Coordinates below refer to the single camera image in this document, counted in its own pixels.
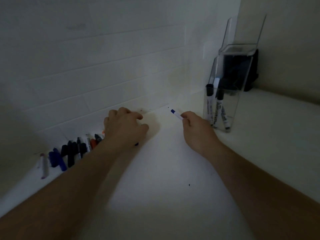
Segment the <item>hand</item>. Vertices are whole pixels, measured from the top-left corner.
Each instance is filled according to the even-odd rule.
[[[143,116],[140,113],[131,112],[124,107],[121,107],[118,111],[110,110],[109,117],[104,119],[105,138],[99,145],[103,145],[110,153],[119,153],[133,147],[146,137],[149,130],[147,124],[140,126],[137,123],[137,119],[141,120],[142,118]]]
[[[191,149],[207,158],[214,148],[221,146],[222,143],[209,121],[191,111],[184,112],[181,116],[184,118],[182,121],[184,139]]]

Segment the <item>white countertop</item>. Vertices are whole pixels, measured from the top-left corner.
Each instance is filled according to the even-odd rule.
[[[169,106],[202,116],[203,99],[199,92]],[[241,95],[231,133],[217,134],[241,156],[320,202],[319,119],[320,106],[253,89]],[[116,162],[80,239],[253,239],[214,168],[183,141],[182,123],[168,106],[146,113],[142,122],[150,126],[146,145],[140,143],[133,160]],[[1,199],[0,215],[59,174],[51,172],[39,183],[30,172]]]

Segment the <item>person's left hand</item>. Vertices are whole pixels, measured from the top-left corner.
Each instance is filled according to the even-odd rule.
[[[133,147],[137,142],[146,137],[149,126],[137,123],[143,116],[138,112],[131,112],[121,107],[117,110],[110,110],[109,116],[104,119],[105,138],[98,146],[108,153],[119,153]]]

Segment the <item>forearm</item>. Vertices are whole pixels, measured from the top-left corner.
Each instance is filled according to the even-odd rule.
[[[100,149],[3,216],[0,239],[70,238],[116,158]]]
[[[225,145],[207,153],[258,239],[318,239],[320,205]]]

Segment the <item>row of markers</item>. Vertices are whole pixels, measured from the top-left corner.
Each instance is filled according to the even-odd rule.
[[[94,134],[94,138],[92,139],[90,139],[89,134],[86,136],[84,142],[78,137],[77,141],[69,141],[67,145],[63,145],[61,153],[57,148],[54,148],[52,152],[49,152],[48,159],[50,166],[53,168],[60,166],[61,170],[64,172],[68,168],[71,168],[75,164],[75,161],[81,160],[86,153],[93,150],[102,141],[102,138],[98,134]],[[45,179],[49,176],[49,163],[44,153],[40,154],[38,168],[40,167],[42,168],[41,179]]]

